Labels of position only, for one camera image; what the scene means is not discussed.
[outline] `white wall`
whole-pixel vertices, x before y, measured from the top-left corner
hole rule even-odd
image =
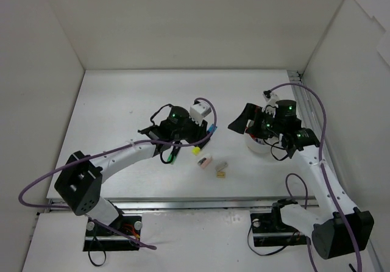
[[[377,51],[385,30],[345,0],[303,79],[328,113],[328,147],[342,183],[375,226],[372,241],[390,270],[390,67]]]
[[[88,70],[302,70],[342,2],[49,1]]]
[[[390,0],[356,0],[363,10],[384,27],[386,33],[381,38],[377,51],[390,65]]]
[[[82,76],[46,0],[0,0],[1,271],[21,271],[37,210],[18,193],[54,167]],[[27,199],[43,202],[48,183]]]

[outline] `black cable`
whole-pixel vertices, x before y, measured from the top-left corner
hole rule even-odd
[[[352,272],[356,272],[356,269],[354,269],[351,263],[349,263],[348,267],[351,268]]]
[[[276,148],[275,145],[276,145],[277,143],[279,143],[279,141],[278,141],[278,142],[275,142],[274,144],[271,145],[271,155],[273,156],[274,159],[276,159],[276,160],[278,160],[278,161],[283,161],[283,160],[287,159],[288,154],[286,154],[286,156],[284,156],[283,158],[278,158],[278,157],[276,157],[275,154],[272,152],[272,149],[273,149],[273,148]]]
[[[155,113],[153,113],[153,115],[151,116],[151,123],[153,124],[153,126],[156,125],[156,124],[154,123],[154,120],[153,120],[153,119],[155,118],[155,116],[158,115],[158,114],[161,112],[161,110],[162,110],[163,108],[167,107],[167,106],[173,107],[172,104],[168,103],[168,104],[165,104],[164,106],[161,106],[160,109],[159,109],[158,111],[156,111]]]
[[[160,160],[161,160],[161,162],[164,163],[164,164],[171,164],[172,161],[174,160],[174,157],[171,156],[171,159],[170,159],[170,160],[165,161],[164,158],[163,158],[163,152],[161,152],[161,153],[160,153]]]
[[[263,142],[264,142],[265,144],[267,144],[268,146],[271,146],[271,147],[272,147],[272,144],[269,144],[266,140],[263,139]],[[275,144],[274,144],[274,148],[280,149],[280,150],[284,150],[282,147],[275,146]]]
[[[98,232],[98,227],[96,226],[96,227],[95,227],[95,231],[94,231],[94,233],[93,233],[92,241],[91,241],[91,243],[90,243],[90,246],[88,247],[88,258],[90,258],[90,262],[91,262],[92,265],[94,265],[95,267],[101,267],[101,266],[104,265],[105,261],[107,260],[107,254],[106,254],[106,252],[105,252],[105,249],[104,249],[102,243],[101,243],[101,242],[98,240],[98,238],[96,237],[96,233],[97,233],[97,232]],[[103,263],[101,263],[101,264],[96,264],[96,263],[92,260],[92,258],[91,258],[91,248],[92,248],[92,244],[93,244],[94,241],[96,241],[96,243],[99,245],[101,251],[102,251],[103,254],[104,254],[104,261],[103,261]]]
[[[250,235],[250,232],[252,230],[252,224],[250,225],[250,228],[249,228],[249,231],[248,231],[248,236],[247,236],[247,243],[248,243],[248,247],[250,248],[250,250],[252,252],[254,252],[256,255],[258,256],[272,256],[274,254],[277,254],[278,252],[281,252],[283,251],[285,248],[287,248],[288,246],[282,246],[280,249],[277,249],[276,251],[273,251],[273,252],[269,252],[267,254],[259,254],[258,252],[256,252],[256,250],[253,249],[253,247],[250,246],[249,244],[249,235]],[[293,239],[293,236],[295,235],[296,232],[294,232],[291,236],[291,238],[289,239],[289,241],[291,241]]]

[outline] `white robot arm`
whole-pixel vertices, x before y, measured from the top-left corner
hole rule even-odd
[[[107,226],[120,229],[122,212],[100,196],[101,185],[107,179],[140,160],[162,155],[171,146],[159,143],[161,141],[177,145],[173,147],[172,158],[177,155],[182,140],[189,144],[197,144],[200,148],[208,143],[211,133],[207,131],[207,122],[204,118],[211,112],[209,104],[196,101],[190,107],[190,111],[170,104],[166,106],[171,108],[167,119],[158,126],[153,122],[153,117],[164,108],[162,107],[151,117],[152,126],[138,131],[133,139],[121,145],[132,146],[94,159],[93,163],[91,161],[79,163],[60,173],[54,187],[76,215],[86,215]],[[140,140],[145,141],[145,138],[150,142],[137,143]],[[67,164],[85,157],[81,151],[77,151],[70,156]]]
[[[354,252],[346,225],[328,192],[321,170],[322,164],[359,249],[365,249],[374,225],[370,212],[361,212],[342,189],[328,163],[319,161],[319,140],[311,129],[302,128],[302,122],[296,115],[296,102],[279,100],[270,91],[265,91],[264,97],[268,102],[264,108],[247,104],[242,114],[228,128],[265,142],[270,139],[279,140],[279,146],[287,152],[286,158],[297,160],[301,169],[299,174],[313,191],[321,211],[317,215],[305,210],[292,199],[279,200],[272,207],[274,226],[278,230],[292,226],[305,234],[324,259]]]

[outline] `white backdrop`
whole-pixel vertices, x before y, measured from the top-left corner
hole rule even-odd
[[[390,0],[356,0],[364,11],[384,27],[386,33],[378,43],[377,50],[390,65]]]
[[[342,0],[49,0],[87,70],[302,70]]]

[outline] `white table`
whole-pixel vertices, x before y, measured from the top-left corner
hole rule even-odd
[[[294,159],[278,162],[269,154],[258,156],[246,147],[242,135],[227,129],[247,102],[264,106],[263,91],[284,82],[289,82],[284,70],[87,71],[57,166],[75,151],[96,154],[122,144],[148,127],[149,117],[164,104],[189,109],[196,97],[205,97],[218,114],[218,129],[204,149],[214,157],[212,165],[200,169],[185,148],[174,165],[163,165],[155,157],[120,171],[102,186],[102,196],[119,201],[287,196],[285,176],[298,171]],[[277,94],[294,99],[290,87]],[[167,114],[162,111],[157,119]],[[213,122],[212,115],[207,121]],[[223,160],[229,167],[226,178],[220,179],[214,166]],[[54,189],[57,177],[48,198],[61,200]],[[304,194],[294,179],[291,190]]]
[[[145,213],[141,239],[156,251],[108,252],[103,267],[95,268],[83,252],[85,217],[72,213],[41,214],[23,272],[312,272],[306,246],[286,248],[275,256],[260,257],[247,246],[250,216],[247,210],[204,210]],[[255,248],[260,253],[277,249]],[[319,271],[350,271],[354,254],[322,260],[314,251]],[[374,268],[367,251],[361,253],[363,271]],[[101,252],[92,253],[101,263]]]

